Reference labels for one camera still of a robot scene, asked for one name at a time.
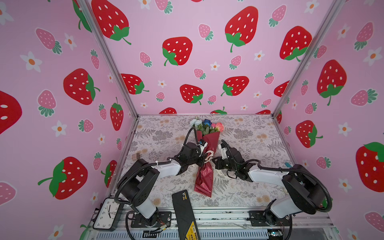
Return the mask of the beige ribbon pile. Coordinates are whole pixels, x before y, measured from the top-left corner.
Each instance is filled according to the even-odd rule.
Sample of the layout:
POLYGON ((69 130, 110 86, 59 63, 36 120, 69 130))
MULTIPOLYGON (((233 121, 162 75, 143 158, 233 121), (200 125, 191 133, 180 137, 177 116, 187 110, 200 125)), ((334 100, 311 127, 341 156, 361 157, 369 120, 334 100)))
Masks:
POLYGON ((206 152, 205 164, 210 162, 214 158, 214 154, 215 152, 211 150, 206 152))

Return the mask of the white fake flower stem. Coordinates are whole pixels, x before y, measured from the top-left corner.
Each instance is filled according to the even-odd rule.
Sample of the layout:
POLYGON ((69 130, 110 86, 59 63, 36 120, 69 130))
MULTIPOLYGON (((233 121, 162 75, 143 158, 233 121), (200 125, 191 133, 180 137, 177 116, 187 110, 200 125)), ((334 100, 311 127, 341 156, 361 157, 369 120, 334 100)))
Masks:
POLYGON ((190 121, 190 127, 194 127, 197 131, 202 132, 203 136, 209 134, 212 129, 212 126, 205 126, 203 121, 198 118, 194 118, 190 121))

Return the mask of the dark red wrapping paper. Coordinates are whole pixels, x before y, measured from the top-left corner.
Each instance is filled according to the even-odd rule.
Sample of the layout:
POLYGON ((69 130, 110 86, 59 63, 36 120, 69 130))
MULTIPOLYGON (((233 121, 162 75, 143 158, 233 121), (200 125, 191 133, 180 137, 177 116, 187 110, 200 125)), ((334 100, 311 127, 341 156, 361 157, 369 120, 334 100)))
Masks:
MULTIPOLYGON (((202 132, 201 132, 201 133, 198 133, 198 135, 208 143, 206 152, 211 150, 216 153, 216 150, 218 148, 220 132, 214 132, 204 136, 202 135, 202 132)), ((194 191, 211 198, 212 192, 213 192, 213 182, 214 182, 214 171, 211 163, 208 162, 204 164, 202 167, 198 168, 194 191)))

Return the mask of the blue fake rose stem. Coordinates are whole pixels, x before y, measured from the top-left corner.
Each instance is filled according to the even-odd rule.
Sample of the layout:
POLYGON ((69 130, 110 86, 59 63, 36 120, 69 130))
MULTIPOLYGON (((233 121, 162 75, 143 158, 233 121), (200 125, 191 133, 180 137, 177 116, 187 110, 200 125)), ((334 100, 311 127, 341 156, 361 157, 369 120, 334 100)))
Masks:
POLYGON ((203 124, 204 124, 205 126, 211 126, 211 125, 212 125, 212 122, 211 122, 210 120, 208 120, 208 119, 205 119, 205 120, 203 121, 203 124))

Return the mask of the large pink fake rose stem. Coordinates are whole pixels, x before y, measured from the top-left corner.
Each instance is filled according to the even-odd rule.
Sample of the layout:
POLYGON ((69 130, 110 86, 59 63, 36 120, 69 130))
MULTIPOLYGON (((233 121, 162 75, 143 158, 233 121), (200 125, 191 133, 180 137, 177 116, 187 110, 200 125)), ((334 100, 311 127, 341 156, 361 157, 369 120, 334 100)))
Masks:
POLYGON ((215 126, 215 130, 217 132, 223 132, 225 129, 224 125, 222 123, 217 123, 216 126, 215 126))

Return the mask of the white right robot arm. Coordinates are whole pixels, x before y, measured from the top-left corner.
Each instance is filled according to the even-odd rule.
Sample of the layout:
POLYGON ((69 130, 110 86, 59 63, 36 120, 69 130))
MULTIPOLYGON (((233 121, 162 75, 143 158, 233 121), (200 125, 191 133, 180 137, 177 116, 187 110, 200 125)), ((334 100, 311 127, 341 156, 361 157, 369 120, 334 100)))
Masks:
POLYGON ((221 157, 214 158, 217 170, 234 172, 235 178, 255 183, 285 187, 288 195, 272 200, 266 209, 255 217, 269 226, 275 226, 285 217, 291 218, 298 213, 314 215, 327 213, 333 207, 331 195, 326 186, 302 165, 291 168, 270 168, 261 165, 260 160, 244 160, 236 148, 222 140, 219 145, 221 157))

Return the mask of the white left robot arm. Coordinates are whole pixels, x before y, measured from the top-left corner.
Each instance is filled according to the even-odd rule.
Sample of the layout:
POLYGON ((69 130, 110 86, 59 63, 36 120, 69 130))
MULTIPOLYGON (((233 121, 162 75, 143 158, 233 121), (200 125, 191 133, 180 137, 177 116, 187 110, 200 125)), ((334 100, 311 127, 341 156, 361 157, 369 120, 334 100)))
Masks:
MULTIPOLYGON (((143 221, 145 226, 153 227, 159 224, 150 235, 158 235, 171 224, 171 220, 162 223, 161 212, 148 199, 156 181, 170 176, 179 176, 189 166, 202 167, 206 161, 206 147, 208 143, 198 135, 195 127, 190 128, 195 134, 195 142, 185 141, 181 151, 165 162, 149 163, 143 159, 137 160, 117 184, 114 196, 115 202, 131 207, 134 217, 125 217, 125 225, 129 238, 134 239, 130 231, 129 222, 143 221)), ((176 215, 179 238, 181 240, 199 240, 200 233, 193 212, 191 198, 187 190, 172 195, 174 212, 176 215)))

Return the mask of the small brown ribbon spool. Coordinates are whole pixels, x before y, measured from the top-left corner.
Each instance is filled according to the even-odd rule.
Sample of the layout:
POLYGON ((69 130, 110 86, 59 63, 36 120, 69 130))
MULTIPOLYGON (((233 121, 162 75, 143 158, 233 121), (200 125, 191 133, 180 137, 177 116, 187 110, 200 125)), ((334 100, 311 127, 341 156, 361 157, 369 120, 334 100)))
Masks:
POLYGON ((132 154, 132 161, 135 162, 141 158, 140 153, 132 154))

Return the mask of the black flat device yellow label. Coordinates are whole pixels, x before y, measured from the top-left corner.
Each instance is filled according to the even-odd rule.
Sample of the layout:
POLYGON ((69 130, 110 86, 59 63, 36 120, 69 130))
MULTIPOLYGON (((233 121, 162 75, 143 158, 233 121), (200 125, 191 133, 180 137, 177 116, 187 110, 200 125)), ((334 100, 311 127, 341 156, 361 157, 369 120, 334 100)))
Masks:
POLYGON ((172 195, 180 240, 200 240, 195 215, 187 190, 172 195))

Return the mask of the black framed analog clock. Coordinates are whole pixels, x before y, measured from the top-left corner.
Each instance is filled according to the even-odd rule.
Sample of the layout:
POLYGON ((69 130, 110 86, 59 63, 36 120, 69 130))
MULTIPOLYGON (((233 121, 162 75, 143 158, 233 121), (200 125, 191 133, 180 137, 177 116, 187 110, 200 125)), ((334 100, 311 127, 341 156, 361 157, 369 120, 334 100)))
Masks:
POLYGON ((117 203, 114 198, 106 198, 94 220, 93 229, 113 232, 118 226, 123 207, 124 205, 117 203))

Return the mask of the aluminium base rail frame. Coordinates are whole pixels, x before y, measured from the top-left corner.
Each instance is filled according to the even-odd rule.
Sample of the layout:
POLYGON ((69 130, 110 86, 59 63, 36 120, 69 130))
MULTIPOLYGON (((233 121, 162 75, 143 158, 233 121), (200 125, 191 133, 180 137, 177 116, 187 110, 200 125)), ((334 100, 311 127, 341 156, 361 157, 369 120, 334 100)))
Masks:
MULTIPOLYGON (((201 240, 340 240, 339 230, 328 214, 296 214, 283 218, 275 226, 256 221, 255 214, 261 208, 194 208, 199 238, 201 240)), ((151 228, 126 230, 131 221, 126 219, 130 211, 124 208, 117 228, 112 231, 97 231, 90 228, 86 240, 178 240, 180 239, 176 214, 173 208, 160 208, 172 213, 171 225, 161 233, 150 234, 151 228)))

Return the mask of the aluminium corner post right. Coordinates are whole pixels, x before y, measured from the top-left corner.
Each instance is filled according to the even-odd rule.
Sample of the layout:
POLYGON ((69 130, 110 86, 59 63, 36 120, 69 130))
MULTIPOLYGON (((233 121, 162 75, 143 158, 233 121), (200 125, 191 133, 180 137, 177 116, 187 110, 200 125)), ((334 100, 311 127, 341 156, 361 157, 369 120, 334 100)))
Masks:
POLYGON ((344 4, 345 4, 345 1, 342 1, 342 0, 333 1, 333 3, 331 4, 329 10, 327 11, 327 14, 325 15, 315 36, 313 37, 313 40, 308 50, 306 51, 303 59, 298 65, 293 76, 291 77, 291 80, 283 94, 283 97, 279 101, 275 111, 272 114, 273 120, 277 120, 277 116, 279 112, 283 109, 285 102, 287 101, 292 91, 295 89, 295 86, 297 85, 297 82, 300 80, 302 74, 305 72, 307 64, 312 60, 313 54, 317 49, 317 46, 322 42, 322 40, 326 36, 329 28, 335 21, 336 17, 338 16, 344 4))

